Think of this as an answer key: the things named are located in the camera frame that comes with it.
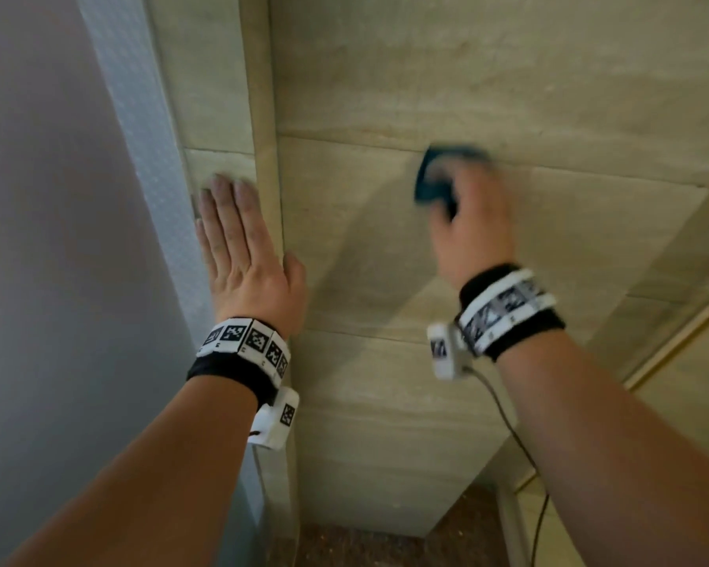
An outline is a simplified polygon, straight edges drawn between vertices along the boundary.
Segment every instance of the brown floor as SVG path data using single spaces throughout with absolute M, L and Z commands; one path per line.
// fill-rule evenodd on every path
M 295 567 L 509 567 L 494 495 L 472 485 L 425 539 L 303 527 Z

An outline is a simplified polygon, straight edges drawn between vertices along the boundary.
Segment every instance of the wire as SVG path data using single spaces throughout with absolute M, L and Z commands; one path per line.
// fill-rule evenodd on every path
M 499 396 L 497 395 L 496 390 L 492 386 L 492 383 L 488 380 L 488 378 L 486 378 L 486 376 L 484 376 L 481 372 L 477 371 L 471 366 L 463 366 L 462 371 L 468 374 L 473 374 L 473 376 L 480 380 L 481 383 L 486 387 L 488 392 L 492 395 L 494 403 L 497 405 L 497 409 L 499 409 L 499 414 L 501 415 L 501 419 L 504 420 L 504 425 L 507 426 L 508 430 L 510 430 L 510 434 L 512 434 L 512 437 L 515 438 L 515 441 L 520 446 L 520 449 L 522 450 L 522 453 L 525 454 L 525 457 L 528 458 L 528 461 L 531 463 L 531 466 L 533 466 L 533 469 L 538 471 L 538 466 L 536 466 L 536 462 L 533 460 L 533 456 L 531 456 L 530 452 L 525 448 L 525 445 L 522 443 L 522 440 L 520 439 L 520 436 L 517 435 L 515 429 L 512 428 L 512 424 L 510 423 L 509 418 L 507 418 L 507 413 L 504 411 L 504 408 L 502 408 L 501 401 L 499 400 Z M 544 514 L 546 513 L 547 505 L 549 505 L 549 492 L 546 493 L 546 497 L 544 498 L 544 504 L 541 506 L 541 511 L 538 513 L 538 521 L 536 522 L 536 532 L 533 536 L 533 547 L 531 549 L 531 567 L 536 566 L 538 536 L 541 532 L 541 524 L 544 522 Z

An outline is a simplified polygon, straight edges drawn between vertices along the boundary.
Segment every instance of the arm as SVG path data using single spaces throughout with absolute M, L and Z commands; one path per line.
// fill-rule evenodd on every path
M 284 270 L 275 257 L 254 188 L 234 191 L 217 176 L 199 203 L 216 320 L 254 317 L 288 338 L 303 322 L 304 268 L 287 256 Z M 244 385 L 192 378 L 7 564 L 209 565 L 257 408 Z
M 440 273 L 460 289 L 515 261 L 501 178 L 448 162 L 460 211 L 432 207 Z M 709 565 L 709 457 L 600 370 L 563 330 L 512 346 L 497 368 L 527 446 L 588 565 Z

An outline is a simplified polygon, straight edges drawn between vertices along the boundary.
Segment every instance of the sponge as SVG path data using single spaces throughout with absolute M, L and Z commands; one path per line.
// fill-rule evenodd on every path
M 472 145 L 431 145 L 425 152 L 415 180 L 415 202 L 418 205 L 429 205 L 436 200 L 441 200 L 446 205 L 450 218 L 454 218 L 454 215 L 457 214 L 457 199 L 454 196 L 454 186 L 451 179 L 431 179 L 425 174 L 431 161 L 445 155 L 474 159 L 489 164 L 492 163 L 492 158 L 486 151 Z

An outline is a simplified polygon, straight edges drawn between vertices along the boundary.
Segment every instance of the left arm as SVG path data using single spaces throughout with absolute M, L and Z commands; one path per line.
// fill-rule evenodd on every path
M 255 188 L 216 175 L 200 194 L 199 210 L 197 237 L 216 321 L 255 318 L 284 339 L 299 332 L 304 267 L 292 255 L 284 266 L 276 258 Z M 265 377 L 250 363 L 246 368 Z M 245 385 L 193 377 L 7 564 L 209 565 L 257 409 Z

